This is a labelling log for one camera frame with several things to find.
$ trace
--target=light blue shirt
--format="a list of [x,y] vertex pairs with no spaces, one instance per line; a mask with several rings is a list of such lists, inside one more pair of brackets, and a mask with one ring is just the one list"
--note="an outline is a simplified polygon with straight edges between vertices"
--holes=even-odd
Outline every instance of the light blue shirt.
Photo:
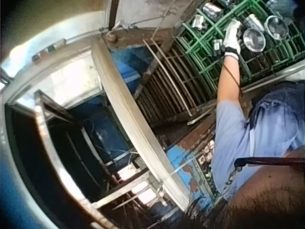
[[[304,119],[298,118],[290,107],[277,102],[264,102],[254,128],[253,156],[282,157],[288,149],[305,145],[304,133]],[[239,104],[221,101],[216,109],[215,152],[212,159],[213,178],[219,192],[234,168],[234,161],[240,157],[250,157],[249,120],[245,119]],[[224,198],[228,200],[258,169],[245,166]]]

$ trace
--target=worker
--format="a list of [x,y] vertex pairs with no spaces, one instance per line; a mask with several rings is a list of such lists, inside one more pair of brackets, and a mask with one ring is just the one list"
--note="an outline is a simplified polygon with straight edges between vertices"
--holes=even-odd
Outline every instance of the worker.
[[245,157],[305,158],[305,83],[281,82],[256,99],[248,119],[240,96],[237,29],[227,30],[216,108],[213,179],[221,206],[182,220],[177,228],[305,228],[305,164],[245,166],[228,183],[234,162]]

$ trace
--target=hand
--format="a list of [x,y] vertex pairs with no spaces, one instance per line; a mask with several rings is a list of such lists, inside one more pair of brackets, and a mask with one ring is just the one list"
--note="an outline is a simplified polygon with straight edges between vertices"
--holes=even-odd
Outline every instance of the hand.
[[225,47],[225,56],[232,56],[239,59],[238,56],[240,54],[240,45],[237,40],[237,28],[231,27],[227,29],[224,38],[224,47]]

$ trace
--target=green dish rack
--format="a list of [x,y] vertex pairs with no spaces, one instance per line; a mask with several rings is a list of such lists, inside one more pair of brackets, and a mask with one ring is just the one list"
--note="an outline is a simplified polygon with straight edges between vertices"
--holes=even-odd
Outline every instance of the green dish rack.
[[[253,13],[264,23],[270,15],[274,15],[265,6],[266,2],[266,0],[239,1],[233,9],[224,10],[226,14],[215,23],[201,11],[201,7],[196,9],[192,18],[183,23],[185,29],[181,35],[177,36],[177,43],[186,53],[189,61],[197,68],[205,85],[205,90],[208,91],[211,99],[216,97],[223,62],[223,59],[215,58],[213,55],[213,40],[224,39],[224,28],[232,18],[238,19],[243,24],[245,18]],[[206,31],[200,32],[191,27],[196,14],[204,16],[209,24]],[[241,86],[249,85],[304,58],[305,42],[303,32],[295,23],[290,24],[288,27],[289,34],[284,41],[276,41],[265,33],[266,47],[260,53],[249,51],[244,43],[241,43]]]

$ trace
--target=black wristband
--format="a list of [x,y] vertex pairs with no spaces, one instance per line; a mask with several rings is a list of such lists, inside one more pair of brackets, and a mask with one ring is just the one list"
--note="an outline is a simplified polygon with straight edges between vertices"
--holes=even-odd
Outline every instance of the black wristband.
[[231,52],[231,53],[234,53],[234,54],[236,54],[237,56],[239,56],[237,50],[234,49],[234,48],[231,48],[231,47],[226,47],[225,52]]

